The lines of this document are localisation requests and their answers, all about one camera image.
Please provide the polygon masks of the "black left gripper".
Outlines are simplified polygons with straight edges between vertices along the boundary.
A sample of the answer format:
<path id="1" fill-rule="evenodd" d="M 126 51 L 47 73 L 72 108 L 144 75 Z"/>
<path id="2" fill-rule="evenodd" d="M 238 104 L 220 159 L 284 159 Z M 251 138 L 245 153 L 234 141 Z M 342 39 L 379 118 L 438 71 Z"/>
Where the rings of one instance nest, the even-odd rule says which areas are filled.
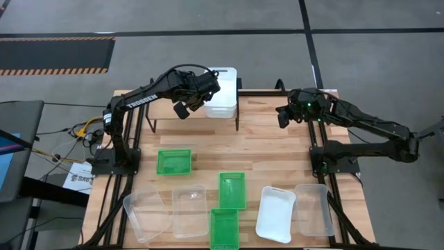
<path id="1" fill-rule="evenodd" d="M 196 75 L 194 72 L 187 72 L 187 93 L 186 106 L 202 106 L 210 100 L 210 94 L 214 95 L 221 90 L 219 82 L 214 79 L 210 82 L 210 72 Z"/>

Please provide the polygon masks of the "green plastic basket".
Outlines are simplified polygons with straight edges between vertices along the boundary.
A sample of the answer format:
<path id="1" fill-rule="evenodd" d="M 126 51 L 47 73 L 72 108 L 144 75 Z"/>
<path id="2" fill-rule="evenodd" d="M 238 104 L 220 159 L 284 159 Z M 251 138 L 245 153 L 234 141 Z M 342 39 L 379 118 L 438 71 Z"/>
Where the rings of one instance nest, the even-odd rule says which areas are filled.
<path id="1" fill-rule="evenodd" d="M 219 174 L 219 207 L 245 210 L 246 182 L 243 172 L 221 172 Z"/>
<path id="2" fill-rule="evenodd" d="M 239 212 L 215 208 L 210 213 L 210 249 L 239 250 Z"/>
<path id="3" fill-rule="evenodd" d="M 157 154 L 156 173 L 161 176 L 188 175 L 191 173 L 190 149 L 160 150 Z"/>

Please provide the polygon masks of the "clear plastic basket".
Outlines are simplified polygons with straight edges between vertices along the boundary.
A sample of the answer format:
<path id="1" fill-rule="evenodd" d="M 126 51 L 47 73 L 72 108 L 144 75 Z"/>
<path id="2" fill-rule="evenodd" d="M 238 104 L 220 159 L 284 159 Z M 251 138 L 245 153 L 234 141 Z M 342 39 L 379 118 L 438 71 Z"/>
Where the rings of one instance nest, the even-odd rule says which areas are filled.
<path id="1" fill-rule="evenodd" d="M 126 196 L 123 207 L 139 243 L 149 242 L 171 225 L 172 217 L 157 188 L 152 185 Z"/>
<path id="2" fill-rule="evenodd" d="M 297 185 L 294 192 L 298 232 L 307 237 L 334 236 L 327 200 L 327 186 L 325 184 Z"/>
<path id="3" fill-rule="evenodd" d="M 196 238 L 209 232 L 207 193 L 204 185 L 186 185 L 172 192 L 173 234 Z"/>

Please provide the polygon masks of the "wooden shelf with black legs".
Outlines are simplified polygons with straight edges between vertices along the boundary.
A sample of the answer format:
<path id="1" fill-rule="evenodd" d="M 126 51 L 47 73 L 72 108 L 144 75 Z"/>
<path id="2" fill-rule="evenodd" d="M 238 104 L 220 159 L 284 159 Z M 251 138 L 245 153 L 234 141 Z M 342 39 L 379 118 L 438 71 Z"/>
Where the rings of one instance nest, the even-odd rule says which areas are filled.
<path id="1" fill-rule="evenodd" d="M 242 88 L 241 78 L 237 78 L 237 103 L 236 103 L 236 113 L 234 115 L 236 131 L 239 130 L 239 93 L 238 90 Z M 151 102 L 147 105 L 145 110 L 145 118 L 150 126 L 152 132 L 156 132 L 157 120 L 163 119 L 178 119 L 177 114 L 173 110 L 174 103 L 171 103 L 167 99 L 158 99 L 155 102 Z M 189 118 L 202 119 L 206 118 L 204 106 L 199 108 L 196 112 L 191 112 Z"/>

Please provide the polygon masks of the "grey chair base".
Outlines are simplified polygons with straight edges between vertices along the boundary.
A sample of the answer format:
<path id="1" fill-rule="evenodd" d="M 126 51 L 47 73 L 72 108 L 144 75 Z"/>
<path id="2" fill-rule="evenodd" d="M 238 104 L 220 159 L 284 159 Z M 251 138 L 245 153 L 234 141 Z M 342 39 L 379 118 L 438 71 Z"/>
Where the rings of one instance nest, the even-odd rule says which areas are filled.
<path id="1" fill-rule="evenodd" d="M 444 143 L 444 117 L 441 121 L 423 129 L 420 132 L 412 133 L 410 140 L 421 141 L 424 138 L 436 136 L 442 143 Z"/>

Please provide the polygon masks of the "black hazard-striped floor mat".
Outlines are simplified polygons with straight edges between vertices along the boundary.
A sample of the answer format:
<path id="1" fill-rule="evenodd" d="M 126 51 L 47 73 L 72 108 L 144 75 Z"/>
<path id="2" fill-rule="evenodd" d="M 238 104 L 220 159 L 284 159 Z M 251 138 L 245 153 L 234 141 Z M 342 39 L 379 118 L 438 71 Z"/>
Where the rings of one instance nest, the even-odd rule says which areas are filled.
<path id="1" fill-rule="evenodd" d="M 0 38 L 0 76 L 105 74 L 115 37 Z"/>

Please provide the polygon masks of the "white printed paper sheet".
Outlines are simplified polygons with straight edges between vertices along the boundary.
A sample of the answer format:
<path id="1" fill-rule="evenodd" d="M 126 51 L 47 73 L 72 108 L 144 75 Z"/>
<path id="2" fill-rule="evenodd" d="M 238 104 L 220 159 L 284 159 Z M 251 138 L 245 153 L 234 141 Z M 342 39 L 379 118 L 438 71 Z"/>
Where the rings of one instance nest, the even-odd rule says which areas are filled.
<path id="1" fill-rule="evenodd" d="M 63 188 L 90 194 L 94 177 L 92 176 L 92 166 L 87 163 L 74 163 L 63 183 Z"/>

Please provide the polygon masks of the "grey cart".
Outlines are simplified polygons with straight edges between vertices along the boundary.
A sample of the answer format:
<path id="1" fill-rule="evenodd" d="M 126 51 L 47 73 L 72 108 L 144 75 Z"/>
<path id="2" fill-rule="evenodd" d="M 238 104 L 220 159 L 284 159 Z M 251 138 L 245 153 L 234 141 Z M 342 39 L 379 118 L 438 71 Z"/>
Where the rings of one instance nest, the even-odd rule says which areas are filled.
<path id="1" fill-rule="evenodd" d="M 33 144 L 43 107 L 43 101 L 0 103 L 0 130 L 11 134 L 19 133 L 22 140 Z M 30 154 L 30 149 L 12 154 L 8 171 L 0 187 L 0 203 L 12 201 L 19 196 Z"/>

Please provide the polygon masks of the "blue box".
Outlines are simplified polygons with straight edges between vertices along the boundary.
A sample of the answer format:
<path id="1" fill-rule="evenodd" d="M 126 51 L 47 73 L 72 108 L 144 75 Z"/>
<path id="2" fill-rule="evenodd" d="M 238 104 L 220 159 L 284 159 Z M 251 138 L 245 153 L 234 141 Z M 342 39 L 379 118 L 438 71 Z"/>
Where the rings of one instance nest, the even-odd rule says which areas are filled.
<path id="1" fill-rule="evenodd" d="M 23 149 L 21 144 L 0 136 L 0 189 L 6 179 L 13 154 Z"/>

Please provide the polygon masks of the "black aluminium table frame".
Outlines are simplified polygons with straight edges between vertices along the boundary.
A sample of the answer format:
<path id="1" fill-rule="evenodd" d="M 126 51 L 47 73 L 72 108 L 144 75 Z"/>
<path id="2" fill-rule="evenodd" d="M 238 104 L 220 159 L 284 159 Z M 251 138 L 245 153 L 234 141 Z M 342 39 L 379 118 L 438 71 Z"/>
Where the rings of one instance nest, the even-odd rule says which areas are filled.
<path id="1" fill-rule="evenodd" d="M 147 243 L 139 243 L 126 212 L 114 205 L 122 193 L 131 193 L 147 185 L 157 188 L 167 210 L 172 208 L 173 189 L 202 184 L 207 190 L 207 204 L 219 204 L 219 174 L 243 172 L 246 180 L 247 207 L 239 213 L 241 250 L 290 250 L 326 248 L 327 237 L 305 237 L 293 231 L 288 244 L 259 237 L 255 221 L 262 189 L 266 186 L 292 190 L 300 184 L 315 184 L 309 149 L 323 138 L 333 137 L 349 142 L 349 134 L 337 126 L 294 123 L 286 128 L 278 125 L 276 108 L 287 102 L 278 89 L 239 91 L 239 130 L 233 119 L 163 119 L 157 120 L 152 132 L 145 118 L 146 107 L 127 112 L 124 136 L 142 152 L 139 170 L 130 176 L 97 176 L 92 184 L 83 222 L 83 236 L 75 250 L 204 250 L 210 245 L 208 236 L 178 239 L 167 230 Z M 191 173 L 157 175 L 160 150 L 190 149 Z"/>

